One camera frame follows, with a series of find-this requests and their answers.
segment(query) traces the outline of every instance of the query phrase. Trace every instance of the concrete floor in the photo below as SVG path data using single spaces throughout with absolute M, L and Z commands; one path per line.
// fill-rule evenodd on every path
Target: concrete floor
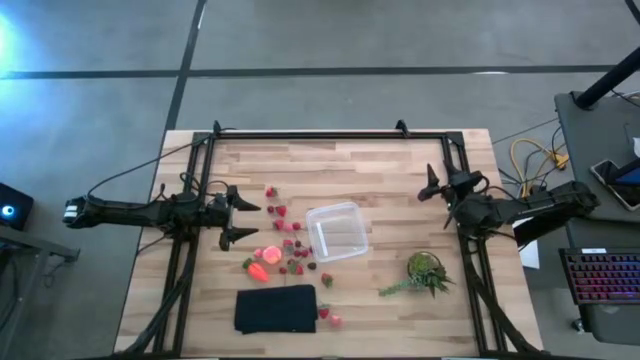
M 3 71 L 178 70 L 196 0 L 8 0 L 0 3 Z M 209 0 L 192 68 L 607 65 L 637 45 L 622 0 Z M 553 96 L 601 73 L 194 78 L 178 129 L 227 127 L 489 128 L 502 139 L 555 117 Z M 36 199 L 28 231 L 82 249 L 42 287 L 12 346 L 15 359 L 107 355 L 113 347 L 139 229 L 70 230 L 62 206 L 99 180 L 157 155 L 176 78 L 0 80 L 0 182 Z M 632 77 L 620 91 L 640 89 Z M 551 122 L 522 136 L 548 144 Z M 514 173 L 508 147 L 495 145 Z M 518 153 L 522 161 L 527 150 Z M 536 169 L 542 159 L 536 158 Z M 97 195 L 144 201 L 153 166 Z M 571 178 L 553 174 L 551 186 Z M 577 335 L 555 249 L 527 270 L 545 348 L 558 355 L 634 358 L 637 348 Z

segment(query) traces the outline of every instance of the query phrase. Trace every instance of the wire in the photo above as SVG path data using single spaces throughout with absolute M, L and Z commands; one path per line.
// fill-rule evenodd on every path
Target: wire
M 117 174 L 115 174 L 115 175 L 113 175 L 113 176 L 110 176 L 110 177 L 108 177 L 108 178 L 106 178 L 106 179 L 104 179 L 104 180 L 100 181 L 100 182 L 99 182 L 99 183 L 97 183 L 94 187 L 92 187 L 89 191 L 87 191 L 87 196 L 86 196 L 87 201 L 88 201 L 88 202 L 91 202 L 91 193 L 92 193 L 93 191 L 95 191 L 97 188 L 99 188 L 100 186 L 102 186 L 102 185 L 106 184 L 107 182 L 109 182 L 109 181 L 111 181 L 111 180 L 113 180 L 113 179 L 119 178 L 119 177 L 121 177 L 121 176 L 127 175 L 127 174 L 129 174 L 129 173 L 131 173 L 131 172 L 134 172 L 134 171 L 136 171 L 136 170 L 138 170 L 138 169 L 141 169 L 141 168 L 143 168 L 143 167 L 145 167 L 145 166 L 147 166 L 147 165 L 149 165 L 149 164 L 153 164 L 153 163 L 155 163 L 155 162 L 158 162 L 158 161 L 160 161 L 161 159 L 163 159 L 163 158 L 165 158 L 165 157 L 167 157 L 167 156 L 169 156 L 169 155 L 171 155 L 171 154 L 174 154 L 174 153 L 176 153 L 176 152 L 178 152 L 178 151 L 180 151 L 180 150 L 182 150 L 182 149 L 184 149 L 184 148 L 187 148 L 187 147 L 189 147 L 189 146 L 196 146 L 196 145 L 200 145 L 200 144 L 204 143 L 204 142 L 205 142 L 205 141 L 207 141 L 207 140 L 209 140 L 209 137 L 205 137 L 205 138 L 203 138 L 203 139 L 193 141 L 193 142 L 191 142 L 191 143 L 189 143 L 189 144 L 185 144 L 185 145 L 179 146 L 179 147 L 177 147 L 177 148 L 175 148 L 175 149 L 173 149 L 173 150 L 169 151 L 168 153 L 166 153 L 166 154 L 164 154 L 164 155 L 160 155 L 160 156 L 158 156 L 158 157 L 156 157 L 156 158 L 154 158 L 154 159 L 151 159 L 151 160 L 149 160 L 149 161 L 146 161 L 146 162 L 144 162 L 144 163 L 142 163 L 142 164 L 140 164 L 140 165 L 134 166 L 134 167 L 132 167 L 131 169 L 128 169 L 128 170 L 122 171 L 122 172 L 120 172 L 120 173 L 117 173 Z M 98 206 L 98 207 L 102 207 L 102 208 L 109 208 L 109 209 L 123 209 L 123 210 L 137 210 L 137 209 L 143 209 L 143 208 L 146 208 L 146 207 L 150 206 L 151 204 L 155 203 L 155 202 L 156 202 L 156 201 L 157 201 L 161 196 L 164 196 L 164 194 L 163 194 L 163 190 L 164 190 L 164 184 L 162 184 L 162 186 L 161 186 L 161 192 L 160 192 L 160 194 L 159 194 L 158 196 L 156 196 L 152 201 L 150 201 L 150 202 L 149 202 L 149 203 L 147 203 L 147 204 L 141 205 L 141 206 L 139 206 L 139 207 L 134 207 L 134 208 L 132 208 L 132 207 L 123 207 L 123 206 L 113 206 L 113 205 L 103 205 L 103 204 L 98 204 L 98 203 L 93 203 L 93 202 L 91 202 L 91 204 L 92 204 L 92 205 L 95 205 L 95 206 Z
M 13 299 L 4 307 L 4 310 L 2 311 L 4 315 L 2 316 L 2 321 L 0 321 L 0 333 L 2 333 L 2 330 L 4 330 L 4 328 L 9 323 L 9 320 L 11 319 L 16 306 L 18 305 L 18 298 L 20 297 L 20 284 L 18 283 L 18 264 L 16 263 L 14 256 L 15 255 L 11 255 L 10 260 L 11 266 L 13 267 Z
M 497 144 L 497 143 L 499 143 L 499 142 L 503 142 L 503 141 L 505 141 L 505 140 L 507 140 L 507 139 L 511 139 L 511 138 L 512 138 L 512 137 L 514 137 L 514 136 L 518 136 L 518 135 L 520 135 L 520 134 L 524 134 L 524 133 L 526 133 L 527 131 L 531 131 L 531 130 L 533 130 L 533 129 L 537 129 L 537 128 L 541 127 L 541 126 L 547 125 L 547 124 L 552 123 L 552 122 L 557 121 L 557 120 L 558 120 L 558 118 L 557 118 L 557 117 L 555 117 L 555 118 L 553 118 L 553 119 L 551 119 L 551 120 L 547 120 L 547 121 L 545 121 L 545 122 L 543 122 L 543 123 L 540 123 L 540 124 L 538 124 L 538 125 L 534 125 L 534 126 L 532 126 L 532 127 L 526 128 L 526 129 L 524 129 L 524 130 L 522 130 L 522 131 L 518 131 L 518 132 L 517 132 L 517 133 L 515 133 L 515 134 L 507 135 L 507 136 L 505 136 L 505 137 L 503 137 L 503 138 L 500 138 L 500 139 L 498 139 L 498 140 L 496 140 L 496 141 L 492 142 L 492 143 L 491 143 L 491 145 L 495 145 L 495 144 Z
M 69 264 L 69 263 L 63 259 L 62 261 L 57 263 L 53 268 L 51 268 L 51 270 L 49 270 L 47 273 L 42 275 L 42 281 L 44 283 L 44 287 L 49 289 L 53 286 L 53 284 L 56 281 L 56 275 L 55 275 L 56 271 L 58 271 L 58 269 L 60 269 L 66 264 Z
M 155 245 L 155 244 L 159 243 L 160 241 L 162 241 L 162 240 L 164 240 L 164 239 L 166 239 L 166 238 L 168 238 L 168 237 L 169 237 L 169 236 L 168 236 L 167 234 L 162 235 L 162 237 L 161 237 L 161 238 L 156 239 L 156 240 L 153 240 L 152 242 L 148 243 L 147 245 L 145 245 L 145 246 L 141 247 L 141 248 L 140 248 L 140 249 L 138 249 L 138 251 L 136 252 L 136 256 L 140 255 L 140 253 L 141 253 L 141 252 L 143 252 L 144 250 L 146 250 L 147 248 L 149 248 L 149 247 L 151 247 L 151 246 L 153 246 L 153 245 Z
M 617 96 L 619 96 L 622 100 L 624 100 L 624 101 L 628 102 L 629 104 L 631 104 L 631 105 L 633 105 L 633 106 L 635 106 L 635 107 L 640 108 L 640 105 L 638 105 L 638 104 L 636 104 L 635 102 L 633 102 L 633 101 L 631 101 L 631 100 L 627 99 L 627 97 L 626 97 L 626 96 L 624 96 L 624 94 L 619 93 L 619 92 L 617 92 L 617 91 L 615 91 L 615 90 L 611 90 L 611 92 L 612 92 L 612 93 L 614 93 L 614 94 L 616 94 L 616 95 L 617 95 Z

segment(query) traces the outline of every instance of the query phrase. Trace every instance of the small succulent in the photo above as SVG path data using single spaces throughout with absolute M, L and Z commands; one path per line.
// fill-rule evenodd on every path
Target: small succulent
M 431 253 L 413 254 L 409 258 L 407 269 L 410 274 L 408 279 L 380 290 L 379 295 L 392 295 L 405 289 L 425 290 L 428 288 L 431 295 L 435 297 L 436 290 L 446 293 L 449 291 L 446 283 L 453 284 L 440 260 Z

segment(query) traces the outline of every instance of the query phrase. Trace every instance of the keyboard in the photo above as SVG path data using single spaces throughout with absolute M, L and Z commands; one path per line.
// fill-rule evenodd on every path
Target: keyboard
M 640 304 L 640 249 L 560 249 L 576 305 Z

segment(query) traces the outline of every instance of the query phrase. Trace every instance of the black towel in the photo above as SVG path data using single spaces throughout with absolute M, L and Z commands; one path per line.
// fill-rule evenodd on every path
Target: black towel
M 313 285 L 238 291 L 234 325 L 243 334 L 315 333 L 317 319 Z

